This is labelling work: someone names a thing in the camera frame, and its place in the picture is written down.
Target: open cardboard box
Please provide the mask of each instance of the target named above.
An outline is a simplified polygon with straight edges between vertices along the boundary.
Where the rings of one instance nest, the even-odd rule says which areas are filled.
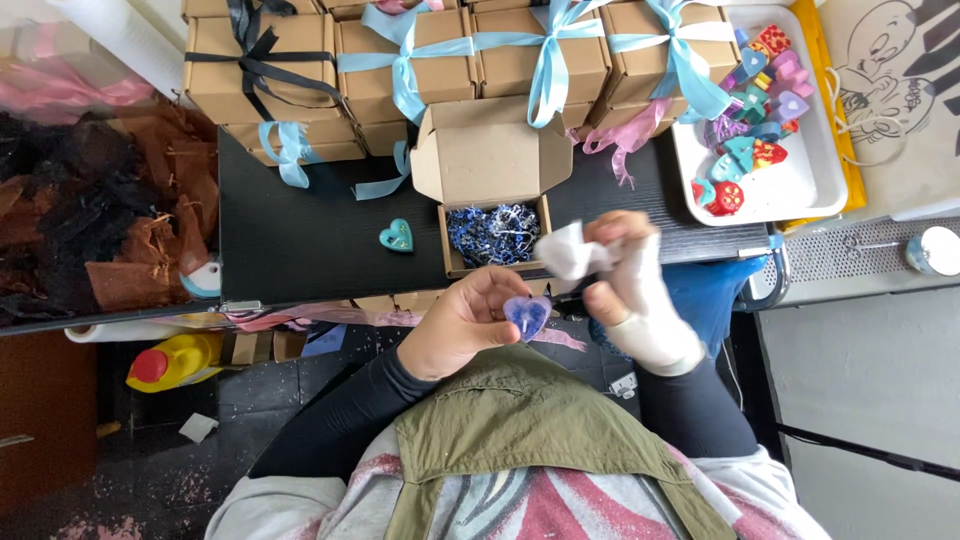
[[[446,212],[528,203],[536,208],[540,235],[549,234],[550,212],[542,193],[570,177],[573,146],[558,114],[541,130],[527,124],[526,96],[437,103],[427,106],[410,165],[414,188],[440,203],[446,274],[462,278],[472,269],[450,246]],[[509,267],[533,270],[543,263]]]

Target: purple heart candle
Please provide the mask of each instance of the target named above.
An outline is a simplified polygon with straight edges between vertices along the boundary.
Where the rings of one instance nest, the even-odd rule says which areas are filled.
[[[543,330],[552,309],[545,296],[515,296],[503,305],[503,314],[520,329],[520,341],[527,343]]]

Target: black desk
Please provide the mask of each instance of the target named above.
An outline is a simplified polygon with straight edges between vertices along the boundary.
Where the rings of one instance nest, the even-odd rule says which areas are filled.
[[[735,258],[741,249],[767,246],[763,224],[713,228],[686,209],[673,138],[654,139],[627,157],[636,189],[618,187],[612,148],[574,152],[573,175],[547,192],[555,229],[589,221],[612,209],[639,209],[663,230],[664,264]],[[304,167],[308,189],[290,187],[221,131],[220,251],[223,299],[264,306],[343,300],[445,288],[436,203],[408,181],[393,195],[357,202],[349,186],[396,176],[392,158]],[[402,217],[414,235],[414,253],[383,248],[378,236]],[[524,277],[546,276],[543,271]]]

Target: white cord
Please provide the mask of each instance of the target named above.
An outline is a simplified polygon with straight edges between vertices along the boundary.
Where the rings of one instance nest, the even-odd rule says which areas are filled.
[[[740,396],[740,399],[736,401],[736,404],[740,407],[740,412],[743,412],[743,390],[740,389],[740,381],[736,379],[736,373],[733,372],[733,364],[730,362],[730,353],[727,352],[727,343],[721,341],[720,346],[723,347],[723,358],[727,360],[727,369],[730,370],[730,377],[733,379],[733,385],[736,386],[736,393],[738,396]]]
[[[830,105],[830,111],[833,113],[833,121],[836,123],[837,126],[840,127],[840,130],[837,132],[838,135],[842,135],[857,126],[862,126],[863,124],[867,124],[870,122],[875,122],[875,123],[882,122],[894,128],[894,133],[896,134],[895,137],[899,142],[897,149],[894,150],[894,152],[890,154],[890,156],[887,156],[883,160],[876,161],[873,163],[864,163],[862,161],[853,160],[850,157],[848,157],[846,154],[841,153],[841,157],[844,159],[844,161],[860,167],[873,167],[877,165],[882,165],[883,163],[896,159],[900,155],[900,153],[903,152],[903,149],[906,148],[906,130],[903,128],[903,125],[906,123],[906,120],[897,118],[896,116],[881,115],[881,116],[871,116],[870,118],[864,118],[862,120],[857,120],[852,124],[847,124],[846,122],[841,120],[839,116],[837,116],[837,112],[836,112],[836,102],[837,102],[837,99],[840,98],[840,74],[837,73],[837,71],[832,67],[828,67],[826,68],[826,70],[827,70],[827,73],[832,75],[833,79],[836,81],[836,89],[834,89],[833,85],[830,84],[830,81],[827,79],[824,79],[824,81],[827,83],[827,91],[830,94],[829,105]]]

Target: plastic bottle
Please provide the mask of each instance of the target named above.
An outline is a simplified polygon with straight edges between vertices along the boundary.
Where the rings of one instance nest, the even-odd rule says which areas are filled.
[[[223,343],[219,333],[175,335],[136,356],[127,385],[153,393],[207,380],[221,371],[210,366],[219,361]]]

